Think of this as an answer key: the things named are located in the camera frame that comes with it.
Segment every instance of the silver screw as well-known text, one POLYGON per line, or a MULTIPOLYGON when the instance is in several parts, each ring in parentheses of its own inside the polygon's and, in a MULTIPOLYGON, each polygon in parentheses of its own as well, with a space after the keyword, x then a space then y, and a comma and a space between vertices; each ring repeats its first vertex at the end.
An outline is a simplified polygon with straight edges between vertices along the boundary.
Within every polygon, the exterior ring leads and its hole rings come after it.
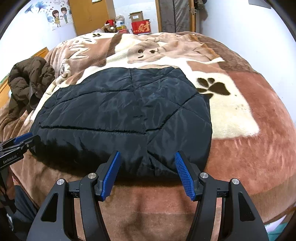
POLYGON ((59 179, 58 181, 57 181, 57 185, 62 185, 62 184, 64 184, 64 179, 59 179))
POLYGON ((202 172, 202 173, 200 174, 200 176, 201 176, 202 178, 208 178, 208 177, 209 177, 209 175, 208 175, 207 173, 205 173, 205 172, 202 172))
POLYGON ((96 177, 96 174, 94 172, 88 174, 89 179, 94 179, 96 177))
POLYGON ((232 183, 235 184, 235 185, 237 185, 237 184, 239 184, 239 180, 236 179, 236 178, 234 178, 234 179, 232 179, 232 183))

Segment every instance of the blue gripper pad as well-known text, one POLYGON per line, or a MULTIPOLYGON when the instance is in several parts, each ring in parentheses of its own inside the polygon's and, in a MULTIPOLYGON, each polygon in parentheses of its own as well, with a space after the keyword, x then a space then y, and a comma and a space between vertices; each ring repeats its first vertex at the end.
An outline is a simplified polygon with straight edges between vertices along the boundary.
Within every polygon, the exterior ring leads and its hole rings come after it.
POLYGON ((189 171, 188 171, 183 159, 181 158, 179 152, 177 152, 176 155, 175 155, 175 165, 176 165, 178 174, 179 174, 179 176, 181 178, 181 181, 182 181, 183 187, 185 189, 186 195, 188 197, 190 197, 190 199, 192 201, 195 200, 196 194, 195 194, 195 191, 194 191, 194 183, 193 183, 192 177, 189 174, 189 171))
POLYGON ((24 141, 24 140, 26 140, 26 139, 28 139, 28 138, 30 138, 32 136, 33 136, 33 134, 31 132, 23 134, 23 135, 21 135, 19 137, 16 137, 15 140, 13 141, 13 144, 14 145, 20 144, 22 141, 24 141))
POLYGON ((103 200, 106 200, 106 198, 111 193, 120 165, 121 165, 121 157, 118 151, 107 171, 105 178, 103 179, 103 187, 101 192, 101 197, 103 200))

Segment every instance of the white wall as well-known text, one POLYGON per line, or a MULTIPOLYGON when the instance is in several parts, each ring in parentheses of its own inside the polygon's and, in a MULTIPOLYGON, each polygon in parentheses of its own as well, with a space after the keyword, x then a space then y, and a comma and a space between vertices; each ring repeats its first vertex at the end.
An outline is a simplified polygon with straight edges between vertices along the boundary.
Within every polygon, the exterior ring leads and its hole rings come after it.
POLYGON ((131 31, 129 14, 143 11, 144 19, 150 19, 151 33, 158 33, 158 23, 155 0, 113 0, 116 16, 123 15, 125 25, 131 31))
POLYGON ((36 2, 37 0, 30 1, 19 11, 0 39, 0 81, 17 62, 31 57, 45 47, 51 50, 60 42, 76 37, 72 23, 52 31, 44 11, 25 13, 36 2))
POLYGON ((200 32, 245 58, 260 72, 296 123, 296 42, 273 9, 248 0, 208 0, 200 32))

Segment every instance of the wooden headboard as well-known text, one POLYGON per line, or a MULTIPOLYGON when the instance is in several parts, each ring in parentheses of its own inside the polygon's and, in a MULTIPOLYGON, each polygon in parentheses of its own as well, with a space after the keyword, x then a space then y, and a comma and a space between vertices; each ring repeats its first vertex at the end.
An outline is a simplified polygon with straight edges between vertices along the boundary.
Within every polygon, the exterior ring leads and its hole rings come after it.
MULTIPOLYGON (((38 53, 34 54, 32 57, 39 56, 44 58, 48 52, 49 52, 48 48, 45 47, 44 49, 40 50, 38 53)), ((7 81, 8 81, 8 76, 5 78, 3 83, 0 84, 0 107, 2 107, 9 99, 8 92, 10 88, 9 88, 9 85, 7 84, 7 81)))

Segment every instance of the plush blanket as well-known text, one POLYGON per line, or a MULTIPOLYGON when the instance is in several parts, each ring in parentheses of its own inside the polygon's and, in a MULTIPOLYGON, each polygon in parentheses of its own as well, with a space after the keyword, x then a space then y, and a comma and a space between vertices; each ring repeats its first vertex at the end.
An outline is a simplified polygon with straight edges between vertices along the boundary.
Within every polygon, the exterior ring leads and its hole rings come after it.
MULTIPOLYGON (((238 178, 251 196, 263 222, 280 217, 296 201, 296 131, 280 98, 264 77, 222 43, 201 34, 91 33, 64 41, 46 56, 56 80, 38 107, 17 120, 0 110, 0 140, 30 129, 44 102, 59 88, 81 83, 110 67, 180 68, 200 93, 210 96, 213 126, 205 168, 216 179, 238 178)), ((36 160, 29 152, 11 166, 15 178, 40 206, 59 178, 81 179, 87 173, 61 169, 36 160)), ((79 214, 79 200, 75 201, 79 214)), ((100 203, 111 240, 185 240, 196 203, 179 180, 121 180, 100 203)), ((212 240, 219 231, 221 200, 217 201, 212 240)), ((81 239, 81 217, 76 223, 81 239)))

